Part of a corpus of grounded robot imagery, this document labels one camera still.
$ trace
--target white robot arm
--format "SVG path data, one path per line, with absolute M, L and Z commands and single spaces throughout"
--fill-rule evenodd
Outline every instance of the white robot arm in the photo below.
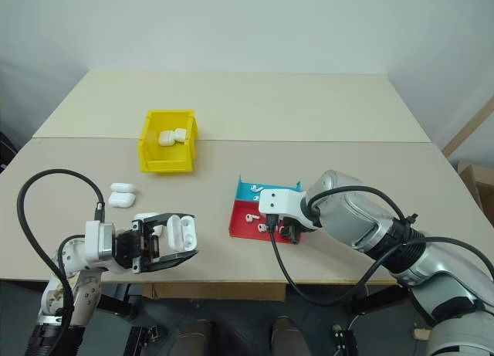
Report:
M 268 222 L 273 216 L 275 222 L 283 219 L 284 229 L 300 232 L 322 227 L 373 259 L 396 245 L 425 236 L 410 227 L 416 215 L 406 219 L 397 207 L 394 209 L 401 215 L 396 219 L 363 192 L 329 192 L 346 186 L 358 189 L 361 183 L 327 171 L 306 192 L 262 190 L 259 211 Z M 401 246 L 383 266 L 400 285 L 409 288 L 422 314 L 434 324 L 427 356 L 494 354 L 494 282 L 477 266 L 437 242 Z
M 85 235 L 65 239 L 50 259 L 29 228 L 24 212 L 27 190 L 41 177 L 72 175 L 85 181 L 96 192 L 94 220 L 86 222 Z M 43 292 L 37 325 L 29 338 L 25 355 L 75 355 L 85 326 L 101 297 L 101 275 L 144 273 L 177 266 L 198 253 L 193 215 L 156 213 L 136 215 L 131 229 L 116 234 L 113 223 L 104 222 L 104 201 L 98 187 L 85 176 L 70 170 L 51 169 L 32 176 L 21 188 L 17 200 L 19 223 L 26 238 L 52 276 Z M 161 230 L 167 226 L 167 239 Z M 168 245 L 176 253 L 162 256 Z

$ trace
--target yellow bin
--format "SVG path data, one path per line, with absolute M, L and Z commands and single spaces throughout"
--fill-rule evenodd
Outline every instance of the yellow bin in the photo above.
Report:
M 160 146 L 160 132 L 185 128 L 185 142 L 172 146 Z M 141 172 L 190 172 L 195 159 L 195 138 L 198 126 L 193 110 L 149 110 L 139 137 L 137 150 Z

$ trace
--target floor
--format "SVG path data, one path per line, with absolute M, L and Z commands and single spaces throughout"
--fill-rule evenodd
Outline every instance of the floor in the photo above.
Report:
M 317 288 L 307 288 L 320 298 Z M 370 286 L 370 291 L 379 287 Z M 114 286 L 104 292 L 112 294 Z M 40 294 L 0 284 L 0 354 L 23 354 L 36 321 Z M 142 300 L 140 313 L 131 323 L 167 328 L 167 336 L 143 349 L 142 355 L 169 352 L 174 339 L 186 324 L 209 319 L 218 325 L 222 355 L 269 355 L 269 327 L 279 315 L 288 315 L 303 332 L 313 356 L 332 355 L 336 348 L 331 327 L 345 327 L 351 317 L 340 307 L 315 307 L 290 290 L 284 303 L 249 300 Z M 84 334 L 79 356 L 122 355 L 132 324 L 103 311 L 97 311 Z M 420 355 L 425 343 L 411 338 L 414 325 L 425 323 L 409 302 L 359 317 L 352 327 L 359 355 Z

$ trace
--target beige table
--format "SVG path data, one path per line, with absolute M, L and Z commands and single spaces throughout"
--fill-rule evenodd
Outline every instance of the beige table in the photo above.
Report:
M 198 120 L 195 171 L 140 173 L 136 143 L 147 110 L 180 108 L 194 109 Z M 112 182 L 134 183 L 139 193 L 131 209 L 107 209 L 107 219 L 118 229 L 129 228 L 138 212 L 197 216 L 200 253 L 193 259 L 158 273 L 107 273 L 105 281 L 191 284 L 192 290 L 185 287 L 191 296 L 207 283 L 215 288 L 216 283 L 242 283 L 236 286 L 242 293 L 252 289 L 244 284 L 269 283 L 284 293 L 270 244 L 228 235 L 238 176 L 280 185 L 300 180 L 309 187 L 327 169 L 382 189 L 405 213 L 420 215 L 419 229 L 464 239 L 494 258 L 492 227 L 384 74 L 89 71 L 0 175 L 2 278 L 49 277 L 15 214 L 21 185 L 47 168 L 82 172 L 105 197 Z M 80 181 L 50 176 L 32 187 L 26 211 L 39 241 L 53 252 L 63 238 L 83 232 L 94 202 Z M 371 264 L 325 232 L 279 248 L 299 282 L 354 283 Z M 392 279 L 379 270 L 371 282 Z M 262 291 L 254 286 L 248 297 Z
M 15 217 L 15 198 L 21 185 L 47 168 L 82 172 L 101 187 L 106 198 L 112 182 L 135 184 L 138 194 L 134 206 L 107 208 L 107 220 L 118 229 L 128 229 L 138 212 L 190 212 L 197 216 L 200 252 L 193 259 L 157 273 L 106 273 L 106 281 L 283 282 L 268 242 L 228 235 L 238 176 L 281 185 L 300 180 L 303 186 L 309 186 L 332 168 L 385 191 L 405 213 L 417 212 L 418 229 L 463 239 L 494 259 L 492 226 L 433 144 L 199 141 L 195 172 L 160 176 L 139 172 L 135 140 L 46 138 L 31 140 L 0 176 L 2 278 L 49 277 Z M 26 213 L 42 246 L 53 252 L 67 235 L 83 232 L 84 222 L 92 218 L 94 204 L 93 191 L 85 184 L 69 176 L 53 175 L 32 186 Z M 353 283 L 371 264 L 365 255 L 323 231 L 304 235 L 298 246 L 280 244 L 279 248 L 290 274 L 299 282 Z M 372 282 L 392 280 L 386 270 L 379 270 Z
M 150 109 L 194 109 L 201 140 L 429 142 L 386 74 L 91 70 L 34 137 L 138 138 Z

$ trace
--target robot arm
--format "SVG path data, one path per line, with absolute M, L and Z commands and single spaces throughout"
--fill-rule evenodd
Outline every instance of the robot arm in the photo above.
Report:
M 198 251 L 190 249 L 162 256 L 161 234 L 156 228 L 178 220 L 174 228 L 180 235 L 187 229 L 195 235 L 193 215 L 165 213 L 132 221 L 132 229 L 115 233 L 112 223 L 86 222 L 84 238 L 72 239 L 63 247 L 63 266 L 73 293 L 74 311 L 70 326 L 60 339 L 54 354 L 76 354 L 83 339 L 84 327 L 93 316 L 101 296 L 101 275 L 112 273 L 152 272 L 179 265 L 193 257 Z M 52 275 L 43 292 L 37 325 L 29 339 L 26 354 L 46 354 L 62 331 L 60 323 L 63 309 L 63 289 L 59 279 Z
M 392 246 L 424 236 L 409 223 L 393 218 L 363 192 L 323 196 L 307 205 L 322 192 L 355 185 L 361 185 L 356 178 L 327 171 L 306 192 L 262 190 L 259 211 L 278 215 L 284 226 L 293 220 L 306 231 L 322 227 L 333 238 L 373 259 Z M 435 242 L 402 246 L 383 266 L 410 289 L 427 320 L 437 324 L 428 354 L 452 345 L 494 353 L 494 316 L 490 314 L 494 283 L 477 266 Z

